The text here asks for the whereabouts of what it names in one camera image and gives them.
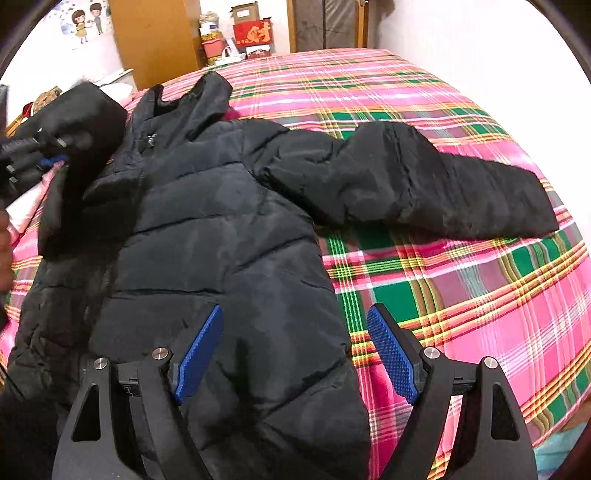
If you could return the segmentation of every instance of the red box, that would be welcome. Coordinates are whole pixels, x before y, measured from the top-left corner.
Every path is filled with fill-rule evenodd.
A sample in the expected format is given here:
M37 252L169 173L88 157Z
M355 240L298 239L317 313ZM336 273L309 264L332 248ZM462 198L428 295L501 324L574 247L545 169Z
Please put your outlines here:
M264 19L234 25L234 38L238 48L270 45L273 43L271 21Z

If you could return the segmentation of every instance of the plaid bedspread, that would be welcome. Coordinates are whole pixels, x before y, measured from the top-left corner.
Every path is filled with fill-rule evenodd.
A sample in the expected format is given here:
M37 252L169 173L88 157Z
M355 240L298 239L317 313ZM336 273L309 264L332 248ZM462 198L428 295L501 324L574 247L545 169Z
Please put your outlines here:
M502 127L448 84L387 51L306 52L220 72L234 86L228 118L263 117L341 138L362 122L404 121L441 151L536 172L553 202L560 231L544 239L457 242L372 225L320 240L369 410L370 477L383 470L411 411L393 392L365 327L365 313L377 301L424 345L450 358L498 358L534 444L564 423L591 380L591 261L568 211ZM181 96L202 73L168 82L164 99ZM141 92L129 111L140 97ZM17 282L9 298L12 323L0 339L2 361L40 262L35 212L24 235L15 237ZM432 478L445 470L459 407L453 400Z

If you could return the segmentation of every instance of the doorway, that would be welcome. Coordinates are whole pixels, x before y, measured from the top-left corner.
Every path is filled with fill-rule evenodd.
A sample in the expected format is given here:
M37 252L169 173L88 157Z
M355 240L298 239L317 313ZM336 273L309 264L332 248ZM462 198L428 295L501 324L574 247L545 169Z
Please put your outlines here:
M368 0L287 0L291 52L367 47Z

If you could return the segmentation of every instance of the human hand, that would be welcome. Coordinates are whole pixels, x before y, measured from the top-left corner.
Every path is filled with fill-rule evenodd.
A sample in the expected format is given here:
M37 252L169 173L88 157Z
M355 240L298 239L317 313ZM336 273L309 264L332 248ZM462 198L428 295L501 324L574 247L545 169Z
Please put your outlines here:
M6 210L0 210L0 293L12 289L12 248L8 225L10 217Z

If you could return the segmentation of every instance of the wardrobe door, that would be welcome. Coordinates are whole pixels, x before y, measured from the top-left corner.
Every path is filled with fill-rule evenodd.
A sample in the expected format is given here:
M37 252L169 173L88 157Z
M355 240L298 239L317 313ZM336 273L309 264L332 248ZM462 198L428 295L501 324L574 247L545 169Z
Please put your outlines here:
M198 70L183 0L111 0L115 40L139 89Z

